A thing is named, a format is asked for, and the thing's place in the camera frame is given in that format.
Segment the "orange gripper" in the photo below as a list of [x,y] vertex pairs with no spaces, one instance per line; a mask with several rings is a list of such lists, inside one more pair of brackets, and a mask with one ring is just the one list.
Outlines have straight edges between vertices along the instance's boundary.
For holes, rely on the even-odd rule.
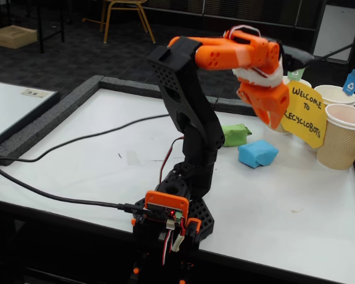
[[256,115],[273,131],[282,131],[281,119],[289,105],[289,88],[280,83],[277,87],[249,85],[242,82],[238,97],[251,105]]

